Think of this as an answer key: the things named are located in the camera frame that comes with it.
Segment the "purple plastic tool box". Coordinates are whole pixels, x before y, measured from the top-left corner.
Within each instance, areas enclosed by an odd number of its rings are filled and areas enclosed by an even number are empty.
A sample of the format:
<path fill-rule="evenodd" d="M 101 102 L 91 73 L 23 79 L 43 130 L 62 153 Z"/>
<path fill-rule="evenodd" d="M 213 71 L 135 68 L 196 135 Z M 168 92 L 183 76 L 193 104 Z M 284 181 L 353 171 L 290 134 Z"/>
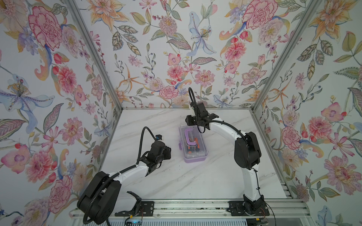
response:
<path fill-rule="evenodd" d="M 206 159 L 208 150 L 197 126 L 180 126 L 179 135 L 179 149 L 186 163 L 202 162 Z"/>

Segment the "orange black short screwdriver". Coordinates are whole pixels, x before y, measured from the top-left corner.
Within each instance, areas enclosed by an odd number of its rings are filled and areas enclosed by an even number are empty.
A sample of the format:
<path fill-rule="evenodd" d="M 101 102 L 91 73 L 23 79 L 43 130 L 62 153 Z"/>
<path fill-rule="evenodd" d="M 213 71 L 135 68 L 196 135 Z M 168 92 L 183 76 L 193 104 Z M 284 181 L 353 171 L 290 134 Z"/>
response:
<path fill-rule="evenodd" d="M 198 139 L 195 139 L 195 143 L 196 143 L 195 151 L 200 151 L 200 145 Z"/>

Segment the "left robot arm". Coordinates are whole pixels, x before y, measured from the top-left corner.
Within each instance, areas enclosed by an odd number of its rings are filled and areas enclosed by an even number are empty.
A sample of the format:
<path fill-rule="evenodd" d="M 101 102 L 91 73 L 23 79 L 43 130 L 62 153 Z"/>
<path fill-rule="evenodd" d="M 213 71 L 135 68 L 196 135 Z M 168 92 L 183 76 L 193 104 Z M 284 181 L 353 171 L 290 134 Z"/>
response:
<path fill-rule="evenodd" d="M 122 187 L 148 176 L 162 161 L 170 159 L 171 148 L 157 140 L 138 163 L 116 173 L 98 172 L 77 203 L 77 208 L 84 213 L 83 224 L 100 225 L 113 214 L 128 219 L 140 215 L 142 198 L 132 191 L 122 191 Z"/>

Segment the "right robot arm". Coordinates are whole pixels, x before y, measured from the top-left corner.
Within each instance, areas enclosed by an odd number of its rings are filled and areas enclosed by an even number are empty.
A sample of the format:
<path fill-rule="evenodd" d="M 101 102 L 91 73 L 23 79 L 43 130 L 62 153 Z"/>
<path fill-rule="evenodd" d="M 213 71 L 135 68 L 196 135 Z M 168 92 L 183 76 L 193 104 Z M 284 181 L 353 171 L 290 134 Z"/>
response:
<path fill-rule="evenodd" d="M 252 215 L 265 204 L 257 176 L 262 153 L 256 134 L 242 132 L 216 114 L 210 114 L 203 103 L 191 103 L 189 107 L 193 114 L 185 119 L 188 126 L 203 127 L 213 131 L 234 145 L 234 161 L 241 167 L 244 179 L 243 206 L 245 211 Z"/>

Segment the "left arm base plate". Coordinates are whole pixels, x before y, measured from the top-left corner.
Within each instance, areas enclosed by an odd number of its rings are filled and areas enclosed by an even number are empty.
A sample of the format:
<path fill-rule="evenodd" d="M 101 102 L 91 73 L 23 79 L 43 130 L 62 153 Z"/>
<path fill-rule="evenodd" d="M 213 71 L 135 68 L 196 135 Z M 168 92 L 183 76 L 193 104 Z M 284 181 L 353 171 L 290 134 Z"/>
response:
<path fill-rule="evenodd" d="M 128 191 L 118 197 L 113 214 L 116 217 L 152 217 L 154 209 L 154 201 L 142 200 L 136 193 Z"/>

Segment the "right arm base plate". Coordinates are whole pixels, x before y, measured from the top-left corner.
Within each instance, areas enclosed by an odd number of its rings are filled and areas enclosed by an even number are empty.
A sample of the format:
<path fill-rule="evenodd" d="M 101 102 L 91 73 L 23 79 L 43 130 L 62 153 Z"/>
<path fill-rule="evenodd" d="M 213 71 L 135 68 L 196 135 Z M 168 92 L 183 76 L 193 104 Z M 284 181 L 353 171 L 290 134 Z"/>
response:
<path fill-rule="evenodd" d="M 243 195 L 243 200 L 229 201 L 229 207 L 226 209 L 233 217 L 238 216 L 269 216 L 269 208 L 265 202 L 264 196 L 261 195 L 256 200 L 249 199 Z"/>

